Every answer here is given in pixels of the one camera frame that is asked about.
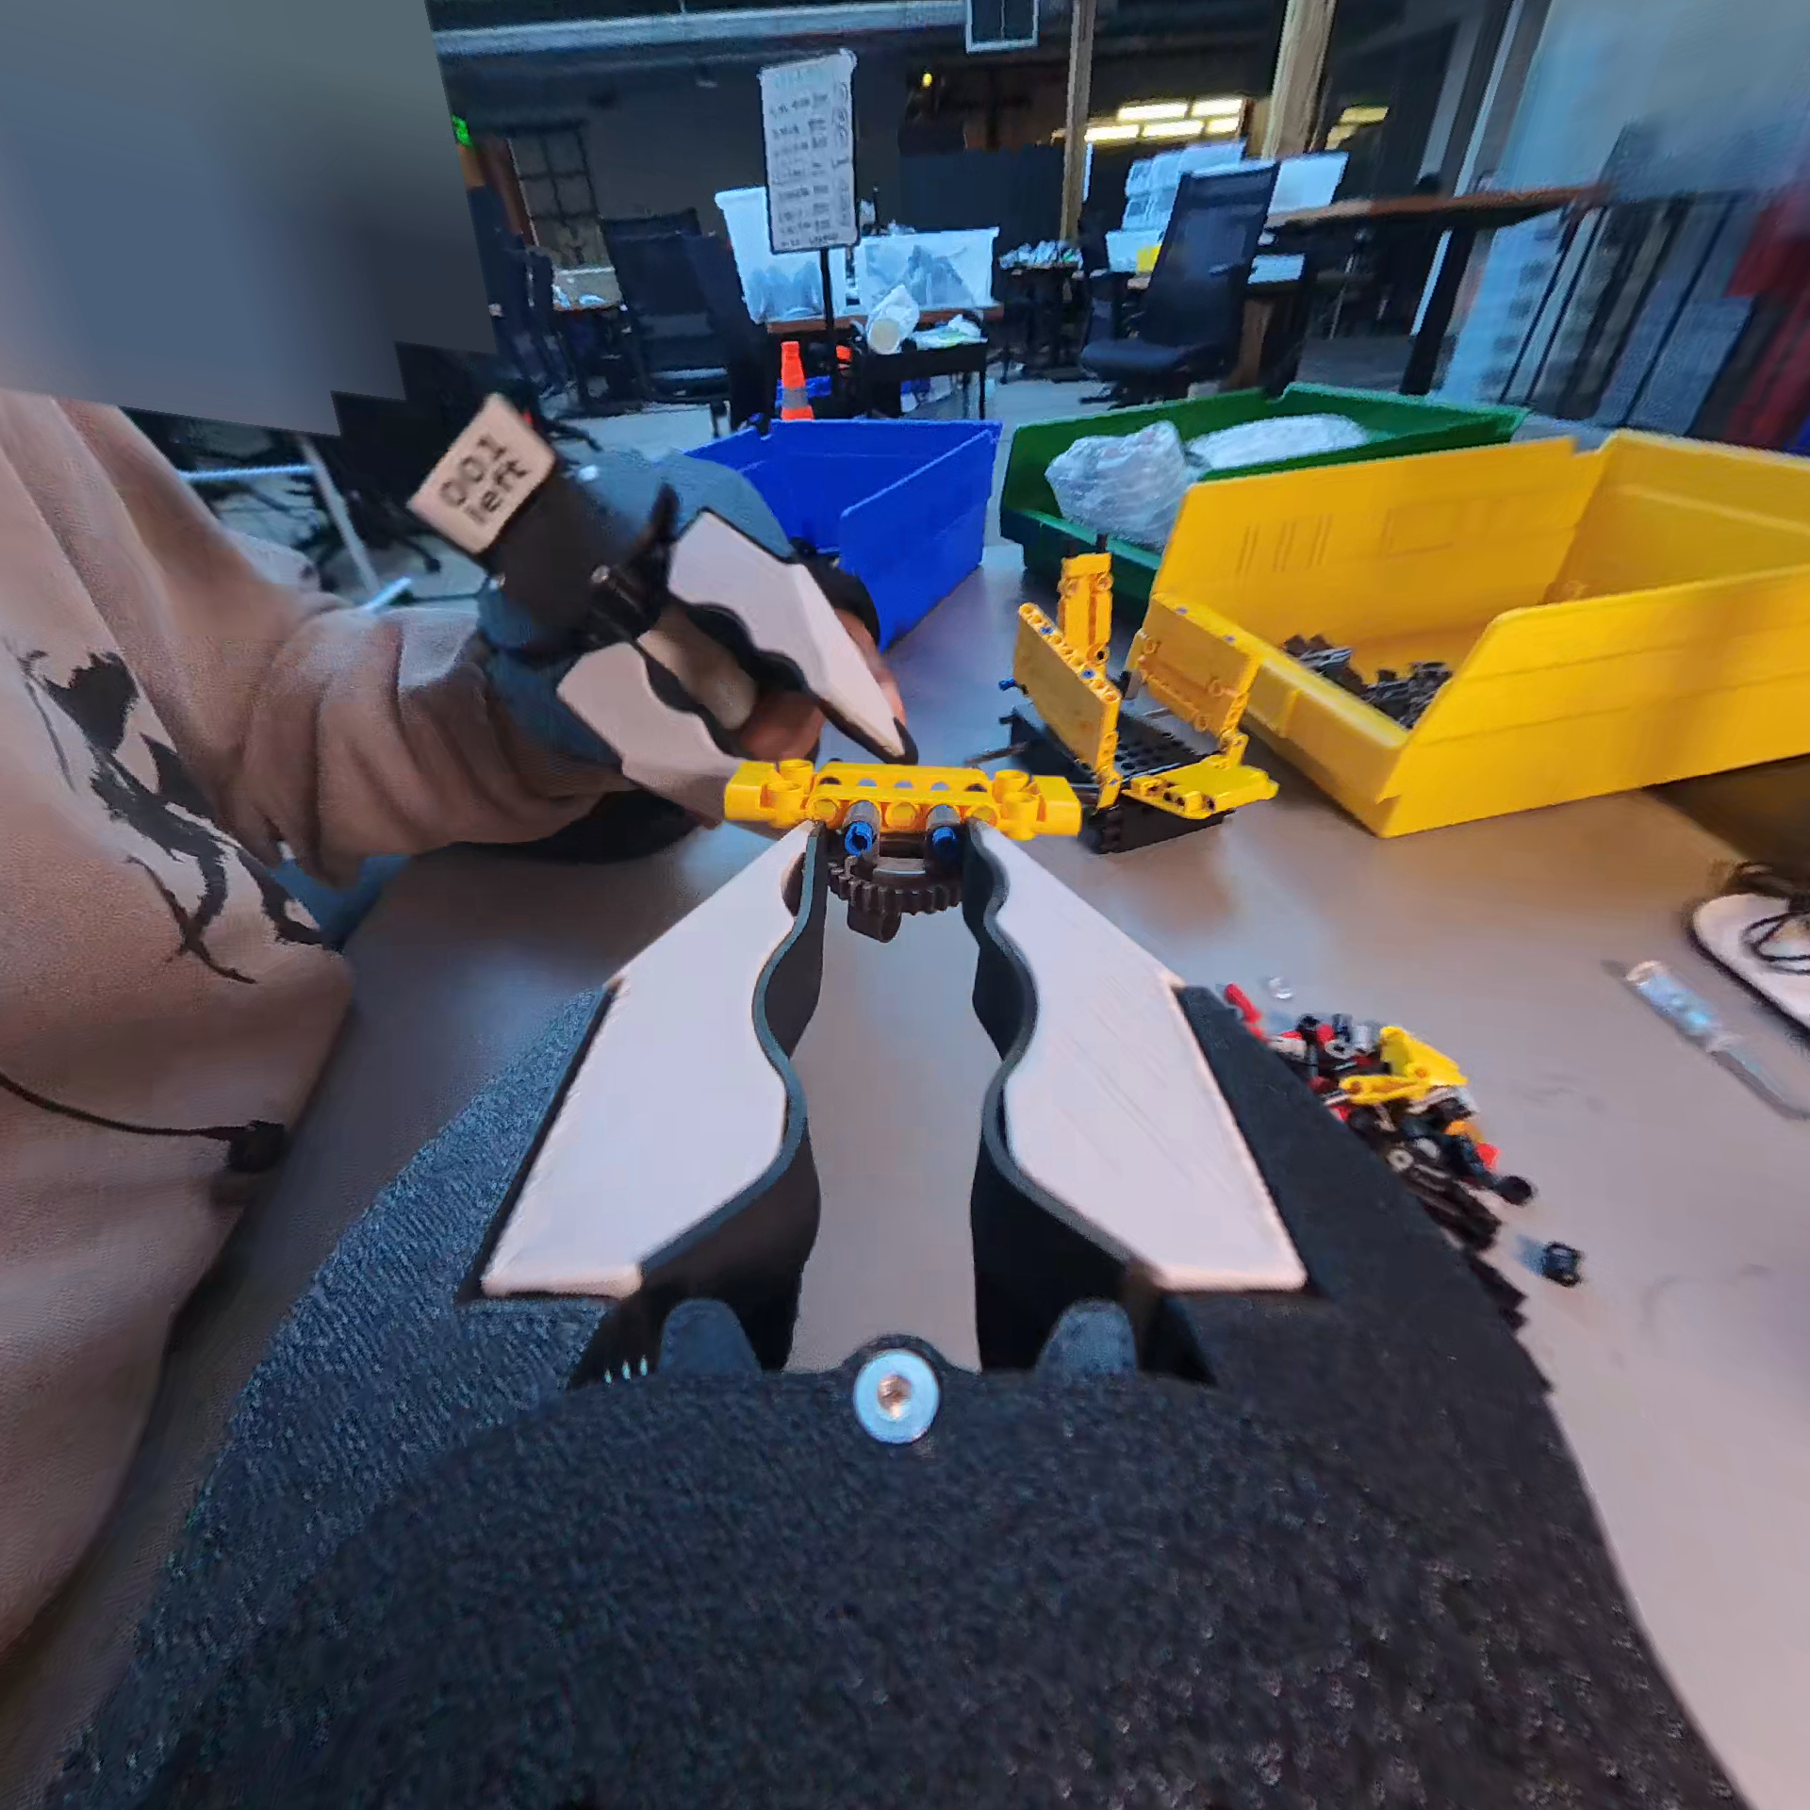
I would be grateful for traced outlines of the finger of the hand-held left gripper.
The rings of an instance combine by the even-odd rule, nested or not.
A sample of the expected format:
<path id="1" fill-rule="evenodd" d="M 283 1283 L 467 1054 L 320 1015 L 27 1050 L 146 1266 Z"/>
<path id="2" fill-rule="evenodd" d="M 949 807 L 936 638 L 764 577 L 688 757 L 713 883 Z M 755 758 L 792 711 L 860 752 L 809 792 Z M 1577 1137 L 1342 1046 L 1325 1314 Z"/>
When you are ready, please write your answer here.
<path id="1" fill-rule="evenodd" d="M 758 684 L 709 634 L 651 627 L 587 650 L 559 681 L 559 702 L 599 736 L 627 781 L 705 822 L 725 821 Z"/>
<path id="2" fill-rule="evenodd" d="M 670 610 L 747 674 L 756 695 L 800 695 L 884 762 L 913 762 L 915 740 L 842 612 L 801 558 L 779 556 L 717 513 L 670 542 Z"/>

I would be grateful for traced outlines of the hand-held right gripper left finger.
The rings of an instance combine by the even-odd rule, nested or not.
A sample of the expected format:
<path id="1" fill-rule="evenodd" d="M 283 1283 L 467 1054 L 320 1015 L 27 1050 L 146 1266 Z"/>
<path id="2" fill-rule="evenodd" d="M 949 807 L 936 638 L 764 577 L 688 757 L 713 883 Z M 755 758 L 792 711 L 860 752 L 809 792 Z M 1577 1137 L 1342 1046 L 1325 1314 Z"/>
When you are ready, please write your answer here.
<path id="1" fill-rule="evenodd" d="M 653 1370 L 729 1307 L 788 1365 L 823 1196 L 796 1051 L 823 987 L 827 844 L 787 831 L 607 982 L 479 1254 L 484 1303 L 602 1305 L 581 1370 Z"/>

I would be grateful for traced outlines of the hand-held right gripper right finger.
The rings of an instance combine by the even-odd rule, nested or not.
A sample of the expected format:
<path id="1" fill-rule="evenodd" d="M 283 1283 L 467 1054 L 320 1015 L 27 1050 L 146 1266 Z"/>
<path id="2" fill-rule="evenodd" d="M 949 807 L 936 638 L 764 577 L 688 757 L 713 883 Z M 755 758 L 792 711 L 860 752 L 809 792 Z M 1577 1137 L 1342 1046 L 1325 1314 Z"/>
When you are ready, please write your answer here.
<path id="1" fill-rule="evenodd" d="M 968 833 L 962 913 L 998 1057 L 968 1216 L 981 1365 L 1032 1369 L 1103 1303 L 1136 1365 L 1201 1369 L 1178 1303 L 1295 1302 L 1309 1268 L 1185 982 L 999 830 Z"/>

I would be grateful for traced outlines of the yellow gear block assembly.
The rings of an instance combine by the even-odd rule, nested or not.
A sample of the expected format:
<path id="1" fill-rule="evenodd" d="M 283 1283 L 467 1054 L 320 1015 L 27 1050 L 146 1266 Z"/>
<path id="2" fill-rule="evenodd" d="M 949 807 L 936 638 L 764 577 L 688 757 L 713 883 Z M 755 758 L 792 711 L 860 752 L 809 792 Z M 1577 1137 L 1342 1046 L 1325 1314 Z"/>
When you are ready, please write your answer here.
<path id="1" fill-rule="evenodd" d="M 830 893 L 842 900 L 852 930 L 882 943 L 907 918 L 962 903 L 971 830 L 1030 843 L 1076 838 L 1082 827 L 1068 780 L 1019 770 L 746 761 L 726 781 L 723 805 L 731 822 L 814 827 Z"/>

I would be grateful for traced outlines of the person's left forearm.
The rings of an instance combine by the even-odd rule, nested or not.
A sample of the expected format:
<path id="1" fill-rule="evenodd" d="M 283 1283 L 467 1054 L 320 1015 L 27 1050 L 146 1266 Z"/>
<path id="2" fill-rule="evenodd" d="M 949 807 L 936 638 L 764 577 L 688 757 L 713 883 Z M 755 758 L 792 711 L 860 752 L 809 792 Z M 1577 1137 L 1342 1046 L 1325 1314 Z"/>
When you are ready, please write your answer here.
<path id="1" fill-rule="evenodd" d="M 331 603 L 244 558 L 203 596 L 204 784 L 258 855 L 343 886 L 374 857 L 538 843 L 627 790 L 512 721 L 469 612 Z"/>

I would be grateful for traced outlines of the grey desk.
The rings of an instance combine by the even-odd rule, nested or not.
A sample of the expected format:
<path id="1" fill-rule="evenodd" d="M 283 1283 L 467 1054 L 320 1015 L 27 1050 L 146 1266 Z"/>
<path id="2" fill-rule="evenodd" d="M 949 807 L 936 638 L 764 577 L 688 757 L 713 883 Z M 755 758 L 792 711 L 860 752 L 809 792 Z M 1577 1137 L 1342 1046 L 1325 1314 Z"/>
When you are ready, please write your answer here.
<path id="1" fill-rule="evenodd" d="M 1601 969 L 1671 966 L 1806 1100 L 1806 1051 L 1683 930 L 1731 854 L 1651 795 L 1379 841 L 1275 770 L 1280 798 L 1221 830 L 1032 855 L 1190 982 L 1401 1023 L 1456 1057 L 1538 1189 L 1500 1266 L 1622 1584 L 1745 1798 L 1806 1806 L 1806 1122 Z M 42 1806 L 129 1662 L 235 1397 L 347 1224 L 758 849 L 736 827 L 625 867 L 460 849 L 386 886 L 347 942 L 353 1017 L 293 1168 L 178 1329 L 108 1540 L 4 1667 L 4 1806 Z M 1528 1274 L 1519 1234 L 1579 1248 L 1581 1283 Z"/>

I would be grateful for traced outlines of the blue storage bin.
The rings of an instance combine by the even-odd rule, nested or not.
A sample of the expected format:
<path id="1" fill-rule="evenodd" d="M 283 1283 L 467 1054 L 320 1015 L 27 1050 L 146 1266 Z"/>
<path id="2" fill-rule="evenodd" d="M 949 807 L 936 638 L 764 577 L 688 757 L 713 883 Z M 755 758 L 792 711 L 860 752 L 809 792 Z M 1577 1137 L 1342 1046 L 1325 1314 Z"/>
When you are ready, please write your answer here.
<path id="1" fill-rule="evenodd" d="M 890 649 L 978 569 L 996 420 L 813 420 L 744 426 L 689 450 L 758 489 L 781 527 L 865 585 Z"/>

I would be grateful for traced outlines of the black office chair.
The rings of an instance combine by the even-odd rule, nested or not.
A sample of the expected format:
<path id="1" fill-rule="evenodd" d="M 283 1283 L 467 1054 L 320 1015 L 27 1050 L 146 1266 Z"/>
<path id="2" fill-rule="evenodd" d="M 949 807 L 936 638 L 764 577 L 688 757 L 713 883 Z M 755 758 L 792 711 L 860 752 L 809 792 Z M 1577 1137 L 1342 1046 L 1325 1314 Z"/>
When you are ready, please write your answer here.
<path id="1" fill-rule="evenodd" d="M 695 210 L 602 217 L 599 228 L 641 395 L 701 402 L 711 432 L 723 436 L 732 424 L 732 358 L 702 276 L 711 237 Z"/>
<path id="2" fill-rule="evenodd" d="M 1136 326 L 1079 353 L 1108 400 L 1178 400 L 1193 383 L 1233 373 L 1277 173 L 1264 160 L 1184 175 Z"/>
<path id="3" fill-rule="evenodd" d="M 517 374 L 545 405 L 589 413 L 592 397 L 557 319 L 552 260 L 504 231 L 484 253 L 484 284 L 497 345 Z"/>

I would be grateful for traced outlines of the pile of small building pieces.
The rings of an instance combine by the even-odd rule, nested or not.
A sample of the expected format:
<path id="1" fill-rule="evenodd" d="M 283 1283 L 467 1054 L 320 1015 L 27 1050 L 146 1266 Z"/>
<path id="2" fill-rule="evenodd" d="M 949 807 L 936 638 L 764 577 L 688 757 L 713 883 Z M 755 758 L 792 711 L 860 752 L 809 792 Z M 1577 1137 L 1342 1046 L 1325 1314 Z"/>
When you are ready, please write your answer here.
<path id="1" fill-rule="evenodd" d="M 1511 1329 L 1521 1329 L 1524 1288 L 1491 1260 L 1502 1210 L 1533 1202 L 1535 1184 L 1488 1141 L 1467 1074 L 1402 1026 L 1346 1012 L 1288 1017 L 1263 1010 L 1239 984 L 1221 1003 L 1409 1188 L 1423 1210 L 1460 1248 Z"/>

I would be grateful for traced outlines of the person's dark blue trousers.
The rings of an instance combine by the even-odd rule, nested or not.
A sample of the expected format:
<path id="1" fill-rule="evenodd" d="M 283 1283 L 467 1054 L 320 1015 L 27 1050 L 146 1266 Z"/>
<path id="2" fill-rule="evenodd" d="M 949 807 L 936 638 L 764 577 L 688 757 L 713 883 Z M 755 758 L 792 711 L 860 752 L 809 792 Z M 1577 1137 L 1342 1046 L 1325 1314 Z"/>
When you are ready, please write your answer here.
<path id="1" fill-rule="evenodd" d="M 325 886 L 293 859 L 273 867 L 273 876 L 298 910 L 322 930 L 329 948 L 345 948 L 358 925 L 371 913 L 386 886 L 409 863 L 406 855 L 379 855 L 361 867 L 343 888 Z"/>

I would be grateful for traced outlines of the person's beige hoodie torso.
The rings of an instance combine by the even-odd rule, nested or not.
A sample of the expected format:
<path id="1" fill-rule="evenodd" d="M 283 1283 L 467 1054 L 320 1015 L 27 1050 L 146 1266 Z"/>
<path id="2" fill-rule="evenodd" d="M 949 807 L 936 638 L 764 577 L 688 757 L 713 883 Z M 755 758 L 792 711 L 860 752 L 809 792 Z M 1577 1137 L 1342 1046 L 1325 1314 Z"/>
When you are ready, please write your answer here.
<path id="1" fill-rule="evenodd" d="M 2 476 L 12 1648 L 100 1538 L 343 984 L 204 784 L 203 594 L 261 570 L 111 406 L 4 392 Z"/>

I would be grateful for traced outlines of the yellow storage bin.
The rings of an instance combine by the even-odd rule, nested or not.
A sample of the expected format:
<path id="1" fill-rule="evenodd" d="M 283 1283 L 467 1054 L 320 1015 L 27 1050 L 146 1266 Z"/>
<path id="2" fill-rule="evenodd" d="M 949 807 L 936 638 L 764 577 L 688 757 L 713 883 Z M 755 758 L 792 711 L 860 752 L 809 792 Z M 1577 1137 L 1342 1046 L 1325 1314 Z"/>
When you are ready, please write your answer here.
<path id="1" fill-rule="evenodd" d="M 1384 838 L 1809 745 L 1806 457 L 1626 431 L 1212 483 L 1152 596 L 1257 642 L 1247 724 Z M 1291 636 L 1455 676 L 1402 731 Z"/>

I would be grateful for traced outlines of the white book stand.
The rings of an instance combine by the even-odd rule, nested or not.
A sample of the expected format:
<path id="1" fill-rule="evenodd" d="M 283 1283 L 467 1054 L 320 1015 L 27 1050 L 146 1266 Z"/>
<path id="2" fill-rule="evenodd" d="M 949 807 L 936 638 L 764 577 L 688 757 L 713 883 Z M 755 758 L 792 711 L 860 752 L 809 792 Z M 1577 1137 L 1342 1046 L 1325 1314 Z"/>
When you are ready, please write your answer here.
<path id="1" fill-rule="evenodd" d="M 1708 897 L 1690 913 L 1690 935 L 1708 961 L 1809 1034 L 1806 897 Z"/>

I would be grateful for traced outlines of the green storage bin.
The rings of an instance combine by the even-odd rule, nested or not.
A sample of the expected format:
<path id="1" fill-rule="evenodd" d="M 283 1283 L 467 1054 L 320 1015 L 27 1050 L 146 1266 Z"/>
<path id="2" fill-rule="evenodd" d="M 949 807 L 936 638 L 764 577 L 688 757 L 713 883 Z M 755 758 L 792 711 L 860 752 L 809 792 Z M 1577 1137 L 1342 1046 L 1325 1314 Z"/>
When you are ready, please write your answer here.
<path id="1" fill-rule="evenodd" d="M 1132 432 L 1160 417 L 1172 420 L 1185 441 L 1264 415 L 1303 413 L 1349 415 L 1372 436 L 1372 441 L 1367 447 L 1330 459 L 1213 474 L 1202 483 L 1193 476 L 1191 489 L 1202 489 L 1212 483 L 1298 474 L 1310 468 L 1500 446 L 1511 441 L 1524 423 L 1521 410 L 1505 405 L 1450 402 L 1447 399 L 1342 390 L 1303 382 L 1287 383 L 1277 395 L 1263 390 L 1221 392 L 1202 399 L 1126 405 L 1103 413 L 1030 423 L 1012 429 L 1006 447 L 999 498 L 1002 534 L 1023 554 L 1025 570 L 1045 582 L 1058 577 L 1061 564 L 1068 556 L 1109 551 L 1120 599 L 1144 601 L 1148 599 L 1166 548 L 1151 551 L 1106 534 L 1090 536 L 1074 521 L 1061 517 L 1045 480 L 1045 468 L 1054 455 L 1079 438 Z"/>

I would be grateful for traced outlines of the wooden post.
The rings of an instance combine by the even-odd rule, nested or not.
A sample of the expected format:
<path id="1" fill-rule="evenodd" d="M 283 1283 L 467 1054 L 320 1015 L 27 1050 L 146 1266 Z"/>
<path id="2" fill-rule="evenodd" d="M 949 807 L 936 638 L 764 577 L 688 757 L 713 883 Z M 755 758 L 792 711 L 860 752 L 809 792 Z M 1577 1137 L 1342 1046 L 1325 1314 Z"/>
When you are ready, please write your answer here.
<path id="1" fill-rule="evenodd" d="M 1327 47 L 1338 1 L 1287 1 L 1259 157 L 1280 162 L 1309 150 L 1314 135 Z"/>
<path id="2" fill-rule="evenodd" d="M 1096 1 L 1072 1 L 1067 103 L 1063 131 L 1063 181 L 1058 237 L 1079 242 L 1079 210 L 1088 181 L 1088 122 L 1092 116 Z"/>

